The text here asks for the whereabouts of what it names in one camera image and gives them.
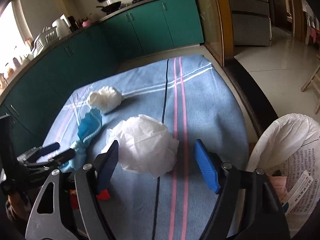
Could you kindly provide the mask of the wooden stool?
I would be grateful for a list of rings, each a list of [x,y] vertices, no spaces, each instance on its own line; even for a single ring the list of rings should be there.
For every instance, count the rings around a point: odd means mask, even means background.
[[[319,65],[319,53],[317,54],[317,67],[315,68],[315,70],[313,71],[313,73],[311,74],[311,76],[308,78],[308,80],[306,81],[306,83],[304,84],[304,86],[301,88],[301,92],[306,91],[309,87],[313,88],[314,91],[317,93],[318,97],[320,95],[320,88],[319,88],[319,83],[320,83],[320,78],[319,78],[319,69],[320,69],[320,65]]]

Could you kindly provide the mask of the white tissue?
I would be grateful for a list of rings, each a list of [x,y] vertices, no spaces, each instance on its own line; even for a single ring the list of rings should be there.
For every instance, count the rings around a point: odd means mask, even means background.
[[[170,172],[177,161],[179,141],[161,121],[140,114],[120,120],[107,129],[106,152],[118,142],[118,162],[124,171],[149,173],[158,178]]]

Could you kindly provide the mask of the light blue cleaning cloth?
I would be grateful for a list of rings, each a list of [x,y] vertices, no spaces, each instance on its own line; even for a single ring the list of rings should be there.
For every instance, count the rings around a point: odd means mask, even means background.
[[[93,138],[99,134],[102,125],[103,118],[98,109],[93,108],[85,114],[78,127],[78,140],[70,146],[75,151],[75,156],[59,167],[63,173],[76,171],[85,164],[86,150]]]

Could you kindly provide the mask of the wooden glass door frame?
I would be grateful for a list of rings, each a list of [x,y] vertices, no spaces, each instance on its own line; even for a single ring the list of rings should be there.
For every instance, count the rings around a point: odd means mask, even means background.
[[[234,56],[234,33],[229,0],[197,0],[204,45],[220,64]]]

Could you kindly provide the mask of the grey refrigerator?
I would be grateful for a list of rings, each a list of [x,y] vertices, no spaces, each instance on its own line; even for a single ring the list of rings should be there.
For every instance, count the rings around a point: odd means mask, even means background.
[[[271,21],[268,0],[229,0],[235,46],[268,47]]]

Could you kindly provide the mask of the red yellow snack wrapper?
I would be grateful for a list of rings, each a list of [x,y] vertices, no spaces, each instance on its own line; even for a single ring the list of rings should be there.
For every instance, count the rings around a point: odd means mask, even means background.
[[[70,194],[71,194],[71,206],[72,206],[72,209],[73,210],[78,210],[79,209],[79,204],[78,204],[76,190],[70,190]],[[104,189],[103,191],[101,191],[101,193],[99,195],[97,195],[97,199],[98,200],[108,200],[110,198],[111,198],[111,196],[110,196],[109,192],[107,191],[107,189]]]

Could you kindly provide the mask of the pink plastic bag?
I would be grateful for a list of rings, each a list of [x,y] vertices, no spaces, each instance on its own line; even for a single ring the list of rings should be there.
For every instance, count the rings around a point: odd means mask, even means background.
[[[287,196],[287,189],[286,189],[286,182],[287,177],[273,177],[270,175],[267,175],[270,183],[272,184],[276,195],[278,196],[279,200],[283,200]]]

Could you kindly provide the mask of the white printed trash bag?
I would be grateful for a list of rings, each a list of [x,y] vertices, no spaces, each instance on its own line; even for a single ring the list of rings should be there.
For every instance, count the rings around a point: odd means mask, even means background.
[[[267,128],[249,158],[246,170],[276,171],[286,178],[290,192],[304,173],[309,187],[289,205],[286,218],[291,236],[301,231],[319,202],[319,123],[304,114],[287,114]]]

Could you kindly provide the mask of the crumpled white paper ball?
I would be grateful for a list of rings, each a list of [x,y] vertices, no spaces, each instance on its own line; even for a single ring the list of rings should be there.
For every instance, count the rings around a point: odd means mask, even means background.
[[[98,109],[102,114],[107,114],[120,106],[122,94],[114,87],[104,86],[98,91],[90,92],[86,103],[91,108]]]

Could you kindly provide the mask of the teal kitchen cabinets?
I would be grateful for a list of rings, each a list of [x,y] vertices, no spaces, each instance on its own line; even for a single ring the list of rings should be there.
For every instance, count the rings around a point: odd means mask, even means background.
[[[1,94],[1,113],[21,154],[41,146],[71,93],[144,55],[201,44],[197,0],[144,0],[80,29],[47,48]]]

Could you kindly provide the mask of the white blue ointment box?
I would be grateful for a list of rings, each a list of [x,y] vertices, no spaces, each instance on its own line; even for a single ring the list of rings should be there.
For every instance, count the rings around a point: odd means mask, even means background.
[[[295,208],[312,183],[311,173],[305,170],[293,188],[281,200],[281,207],[285,215],[288,215]]]

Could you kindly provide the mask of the blue plaid tablecloth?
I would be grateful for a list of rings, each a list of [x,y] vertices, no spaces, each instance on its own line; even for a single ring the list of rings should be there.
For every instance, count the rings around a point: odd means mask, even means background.
[[[248,139],[245,120],[233,93],[202,55],[176,57],[135,68],[67,93],[45,138],[68,148],[77,139],[78,122],[89,111],[85,98],[104,86],[124,96],[103,117],[103,127],[87,151],[95,158],[106,132],[140,114],[161,120],[179,141],[176,167],[159,179],[117,166],[111,199],[101,209],[116,239],[199,239],[216,203],[193,153],[202,140],[210,152],[236,168],[245,168]]]

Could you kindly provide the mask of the white dish rack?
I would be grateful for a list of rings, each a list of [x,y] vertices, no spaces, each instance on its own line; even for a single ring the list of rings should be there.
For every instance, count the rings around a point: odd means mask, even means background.
[[[59,37],[57,35],[56,27],[45,27],[42,33],[40,33],[34,40],[34,47],[31,51],[33,58],[37,57],[49,45],[58,40]]]

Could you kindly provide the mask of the black wok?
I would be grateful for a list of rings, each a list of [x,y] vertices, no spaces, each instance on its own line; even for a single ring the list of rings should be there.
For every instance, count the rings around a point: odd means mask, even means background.
[[[97,6],[97,8],[100,8],[102,12],[104,12],[105,14],[111,14],[117,10],[119,10],[121,6],[121,1],[118,1],[118,2],[114,2],[112,4],[109,4],[107,6]]]

